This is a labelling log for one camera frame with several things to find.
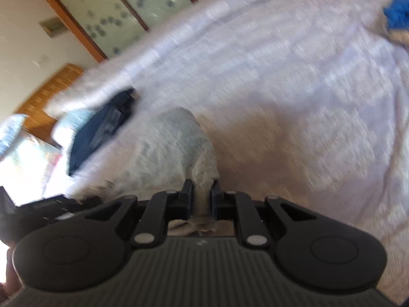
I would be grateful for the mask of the light blue pillow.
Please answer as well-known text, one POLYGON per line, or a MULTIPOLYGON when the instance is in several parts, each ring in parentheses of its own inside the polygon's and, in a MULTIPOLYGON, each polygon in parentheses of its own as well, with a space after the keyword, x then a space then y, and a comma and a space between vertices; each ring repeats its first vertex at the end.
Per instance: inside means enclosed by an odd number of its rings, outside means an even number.
POLYGON ((77 132, 95 115, 95 111, 89 109, 78 109, 66 113, 54 125, 51 138, 62 148, 68 148, 77 132))

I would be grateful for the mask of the blue garment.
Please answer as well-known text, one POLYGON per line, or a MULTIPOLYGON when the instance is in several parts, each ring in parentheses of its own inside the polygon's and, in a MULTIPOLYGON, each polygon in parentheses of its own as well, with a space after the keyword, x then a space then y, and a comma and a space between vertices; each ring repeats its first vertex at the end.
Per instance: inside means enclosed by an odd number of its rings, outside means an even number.
POLYGON ((409 0, 392 0, 384 9, 387 30, 408 30, 409 0))

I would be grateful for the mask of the beige garment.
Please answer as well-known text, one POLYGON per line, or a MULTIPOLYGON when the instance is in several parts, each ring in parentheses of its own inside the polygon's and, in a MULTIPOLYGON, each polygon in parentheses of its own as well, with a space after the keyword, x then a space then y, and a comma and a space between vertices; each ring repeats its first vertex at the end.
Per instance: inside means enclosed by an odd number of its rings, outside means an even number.
POLYGON ((399 45, 409 46, 409 30, 408 29, 389 29, 388 37, 391 42, 399 45))

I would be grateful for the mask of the white floral pillow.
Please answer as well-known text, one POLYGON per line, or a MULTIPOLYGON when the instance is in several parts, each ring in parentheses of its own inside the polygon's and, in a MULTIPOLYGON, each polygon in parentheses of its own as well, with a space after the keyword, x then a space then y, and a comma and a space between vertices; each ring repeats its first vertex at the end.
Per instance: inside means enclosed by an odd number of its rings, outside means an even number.
POLYGON ((17 205, 42 199, 60 150, 24 130, 25 114, 1 124, 1 186, 17 205))

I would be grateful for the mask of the wall thermostat panel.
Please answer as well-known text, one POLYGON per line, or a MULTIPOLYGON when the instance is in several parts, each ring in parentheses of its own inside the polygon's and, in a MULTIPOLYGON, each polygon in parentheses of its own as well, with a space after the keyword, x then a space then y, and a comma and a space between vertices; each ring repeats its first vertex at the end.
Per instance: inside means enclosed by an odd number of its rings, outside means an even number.
POLYGON ((57 37, 68 31, 65 23, 59 17, 52 17, 41 21, 39 25, 44 32, 51 38, 57 37))

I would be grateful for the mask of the light grey pants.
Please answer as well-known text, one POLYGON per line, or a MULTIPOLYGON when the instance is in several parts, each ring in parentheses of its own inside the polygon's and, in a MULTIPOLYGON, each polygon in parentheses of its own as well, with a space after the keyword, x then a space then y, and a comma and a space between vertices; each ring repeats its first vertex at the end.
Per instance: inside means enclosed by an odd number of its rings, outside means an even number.
POLYGON ((219 179, 209 137, 194 115, 177 107, 148 116, 132 117, 73 176, 69 197, 83 201, 98 196, 104 202, 124 195, 149 200, 155 193, 179 191, 184 180, 194 183, 188 220, 171 220, 171 236, 228 236, 232 223, 210 216, 210 191, 219 179))

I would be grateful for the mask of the dark navy folded pants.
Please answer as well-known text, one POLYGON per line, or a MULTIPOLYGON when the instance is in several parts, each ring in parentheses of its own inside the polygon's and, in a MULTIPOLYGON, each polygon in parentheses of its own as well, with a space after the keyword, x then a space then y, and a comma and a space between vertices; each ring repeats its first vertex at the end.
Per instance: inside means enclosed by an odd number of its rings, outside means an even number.
POLYGON ((67 173, 73 176, 88 158, 108 142, 131 117, 135 90, 119 92, 97 111, 73 138, 67 173))

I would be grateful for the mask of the frosted glass wardrobe door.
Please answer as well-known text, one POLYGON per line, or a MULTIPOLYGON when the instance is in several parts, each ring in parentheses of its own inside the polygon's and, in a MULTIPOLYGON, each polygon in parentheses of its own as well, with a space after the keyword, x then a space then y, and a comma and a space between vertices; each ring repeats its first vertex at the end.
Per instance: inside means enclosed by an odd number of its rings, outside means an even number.
POLYGON ((199 0, 47 0, 95 60, 119 55, 199 0))

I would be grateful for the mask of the lavender embroidered bedspread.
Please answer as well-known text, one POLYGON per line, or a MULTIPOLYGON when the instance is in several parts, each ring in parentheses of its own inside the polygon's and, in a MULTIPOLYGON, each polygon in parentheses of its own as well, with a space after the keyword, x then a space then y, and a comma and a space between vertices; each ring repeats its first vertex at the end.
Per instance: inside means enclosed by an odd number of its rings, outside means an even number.
POLYGON ((392 0, 261 0, 140 73, 133 117, 181 107, 226 190, 281 197, 385 246, 379 289, 408 298, 408 49, 392 0))

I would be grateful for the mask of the wooden headboard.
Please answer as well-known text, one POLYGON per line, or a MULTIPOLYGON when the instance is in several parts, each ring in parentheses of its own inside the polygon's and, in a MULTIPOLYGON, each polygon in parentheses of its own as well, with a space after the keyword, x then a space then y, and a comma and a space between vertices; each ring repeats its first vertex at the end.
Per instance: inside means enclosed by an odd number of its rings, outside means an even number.
POLYGON ((66 64, 45 83, 39 86, 15 111, 27 115, 24 130, 45 142, 50 142, 51 131, 56 120, 44 112, 50 99, 70 87, 82 77, 84 69, 74 64, 66 64))

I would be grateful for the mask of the rolled lavender quilt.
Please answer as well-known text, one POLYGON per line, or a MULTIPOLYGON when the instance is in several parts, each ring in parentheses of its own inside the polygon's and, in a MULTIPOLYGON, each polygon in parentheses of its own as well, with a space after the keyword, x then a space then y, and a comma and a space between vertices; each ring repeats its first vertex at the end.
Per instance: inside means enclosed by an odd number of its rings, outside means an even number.
POLYGON ((261 0, 201 0, 151 30, 122 54, 88 70, 44 108, 52 118, 66 112, 96 108, 130 85, 142 72, 174 48, 234 12, 261 0))

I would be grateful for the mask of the wall switch plate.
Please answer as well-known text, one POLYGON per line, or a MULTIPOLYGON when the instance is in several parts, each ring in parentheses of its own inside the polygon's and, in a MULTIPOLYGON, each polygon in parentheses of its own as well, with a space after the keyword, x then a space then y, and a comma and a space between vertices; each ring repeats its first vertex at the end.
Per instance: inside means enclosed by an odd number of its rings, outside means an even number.
POLYGON ((49 63, 50 58, 46 54, 41 55, 39 58, 33 61, 33 64, 39 68, 45 68, 49 63))

